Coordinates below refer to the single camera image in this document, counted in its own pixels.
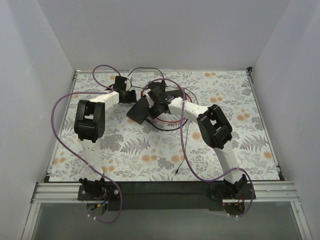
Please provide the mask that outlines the black network switch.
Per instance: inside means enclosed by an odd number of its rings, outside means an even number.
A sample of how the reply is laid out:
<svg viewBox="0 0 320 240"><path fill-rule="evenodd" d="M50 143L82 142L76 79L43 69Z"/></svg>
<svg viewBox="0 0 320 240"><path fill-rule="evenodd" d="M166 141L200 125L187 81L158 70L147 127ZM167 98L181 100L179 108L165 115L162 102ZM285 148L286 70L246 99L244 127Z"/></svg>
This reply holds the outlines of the black network switch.
<svg viewBox="0 0 320 240"><path fill-rule="evenodd" d="M147 118L151 118L151 108L155 102L151 98L141 97L133 107L127 112L126 116L141 125Z"/></svg>

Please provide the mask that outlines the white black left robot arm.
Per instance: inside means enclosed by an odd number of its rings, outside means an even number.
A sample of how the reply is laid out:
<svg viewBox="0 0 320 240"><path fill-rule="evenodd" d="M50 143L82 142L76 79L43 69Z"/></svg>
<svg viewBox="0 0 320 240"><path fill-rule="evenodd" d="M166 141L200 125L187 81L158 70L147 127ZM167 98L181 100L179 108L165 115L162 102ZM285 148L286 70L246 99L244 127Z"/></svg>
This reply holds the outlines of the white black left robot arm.
<svg viewBox="0 0 320 240"><path fill-rule="evenodd" d="M80 100L77 105L74 131L80 139L84 159L88 163L88 170L79 181L85 193L95 200L104 199L108 193L102 176L104 172L100 148L105 133L106 110L119 103L136 103L136 92L130 90L131 87L131 78L116 76L113 92L98 94L90 100Z"/></svg>

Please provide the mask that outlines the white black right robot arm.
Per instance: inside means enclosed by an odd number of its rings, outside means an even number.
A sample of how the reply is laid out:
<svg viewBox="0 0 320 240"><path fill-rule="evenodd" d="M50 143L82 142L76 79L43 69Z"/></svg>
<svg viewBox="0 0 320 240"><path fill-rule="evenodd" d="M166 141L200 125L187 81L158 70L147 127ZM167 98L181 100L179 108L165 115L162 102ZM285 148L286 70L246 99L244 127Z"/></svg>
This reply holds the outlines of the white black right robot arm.
<svg viewBox="0 0 320 240"><path fill-rule="evenodd" d="M240 170L233 150L231 124L218 105L192 103L188 101L185 91L180 91L182 96L174 96L155 87L142 91L141 97L147 100L148 113L152 118L168 113L180 116L181 125L184 119L196 123L203 141L214 150L218 158L227 192L231 197L242 195L248 178Z"/></svg>

